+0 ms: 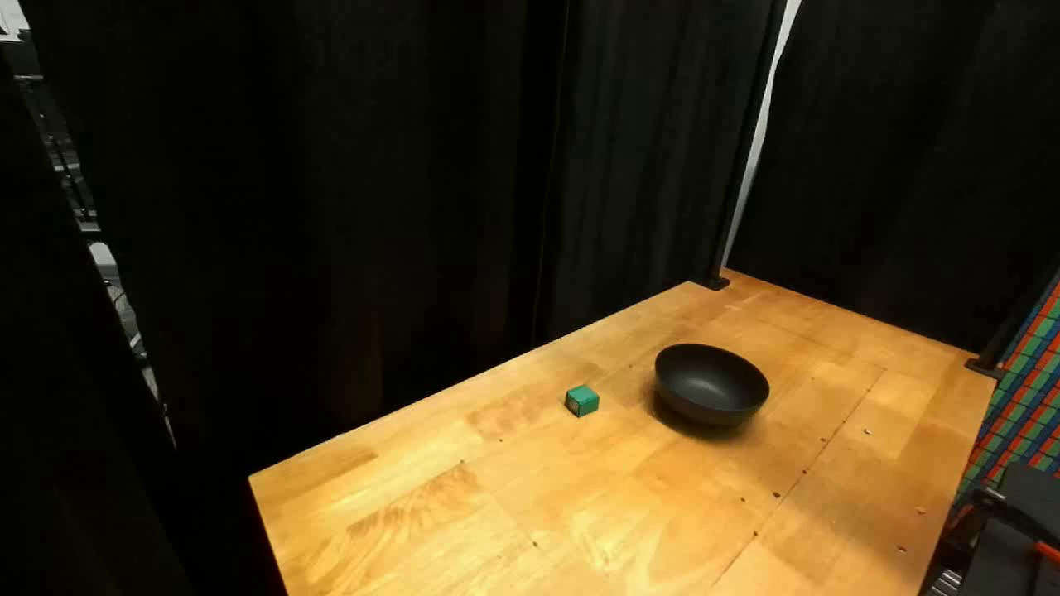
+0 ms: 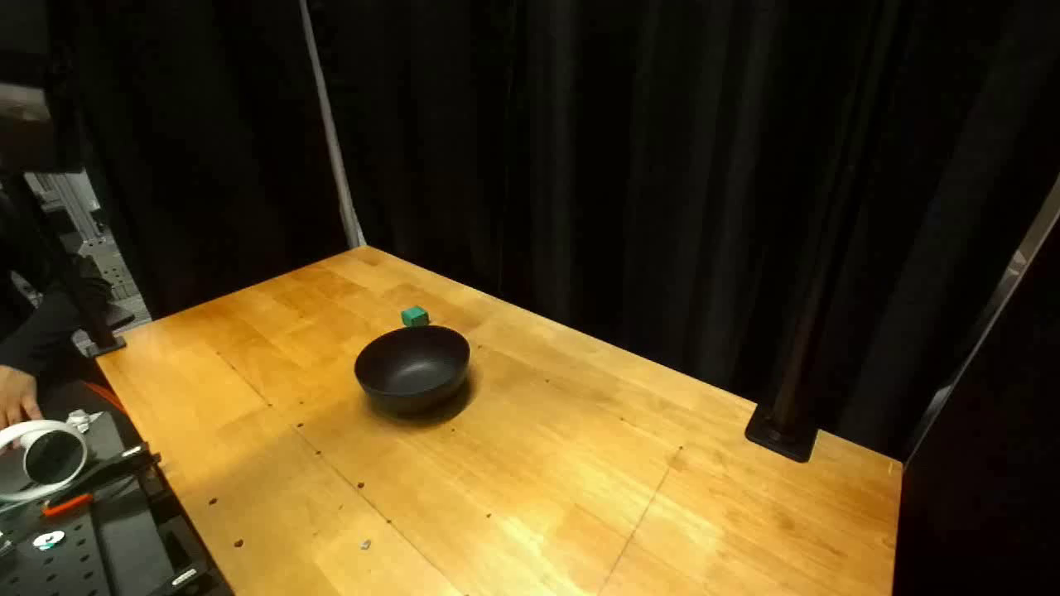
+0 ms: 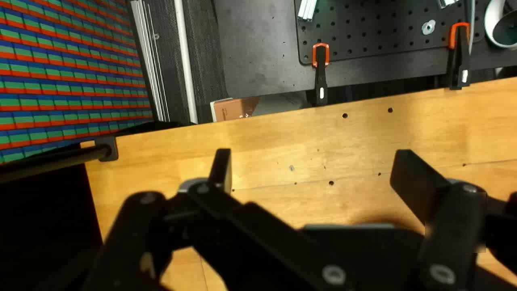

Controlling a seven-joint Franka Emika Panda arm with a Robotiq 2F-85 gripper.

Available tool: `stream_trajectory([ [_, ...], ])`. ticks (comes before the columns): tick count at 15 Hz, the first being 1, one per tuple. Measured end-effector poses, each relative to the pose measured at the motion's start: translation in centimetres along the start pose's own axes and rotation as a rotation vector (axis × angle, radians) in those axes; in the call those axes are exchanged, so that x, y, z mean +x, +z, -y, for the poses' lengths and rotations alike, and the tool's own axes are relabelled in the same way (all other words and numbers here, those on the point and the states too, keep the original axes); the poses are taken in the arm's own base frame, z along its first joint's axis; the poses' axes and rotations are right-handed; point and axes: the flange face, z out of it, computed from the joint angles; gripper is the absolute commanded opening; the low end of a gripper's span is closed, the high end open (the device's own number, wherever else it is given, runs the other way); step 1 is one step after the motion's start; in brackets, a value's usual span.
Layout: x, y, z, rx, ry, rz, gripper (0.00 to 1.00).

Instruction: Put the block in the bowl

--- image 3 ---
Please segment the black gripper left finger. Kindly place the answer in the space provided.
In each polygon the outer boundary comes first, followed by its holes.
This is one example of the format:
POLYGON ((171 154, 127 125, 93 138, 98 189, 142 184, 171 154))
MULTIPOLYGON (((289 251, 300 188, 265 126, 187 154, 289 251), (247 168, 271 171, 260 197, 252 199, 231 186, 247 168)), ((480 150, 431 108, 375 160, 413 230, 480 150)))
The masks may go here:
POLYGON ((231 152, 220 149, 210 175, 182 183, 174 197, 129 196, 81 291, 166 291, 161 277, 186 247, 228 291, 355 291, 355 273, 336 251, 231 197, 229 173, 231 152))

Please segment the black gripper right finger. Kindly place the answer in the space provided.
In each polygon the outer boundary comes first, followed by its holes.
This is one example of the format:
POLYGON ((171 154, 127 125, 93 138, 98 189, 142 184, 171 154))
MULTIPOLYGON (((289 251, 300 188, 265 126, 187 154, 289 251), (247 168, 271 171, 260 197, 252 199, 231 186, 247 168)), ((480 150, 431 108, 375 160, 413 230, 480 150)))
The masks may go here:
POLYGON ((478 249, 486 247, 515 272, 514 196, 499 201, 476 184, 446 178, 409 149, 394 154, 389 184, 428 228, 412 272, 417 291, 517 291, 476 265, 478 249))

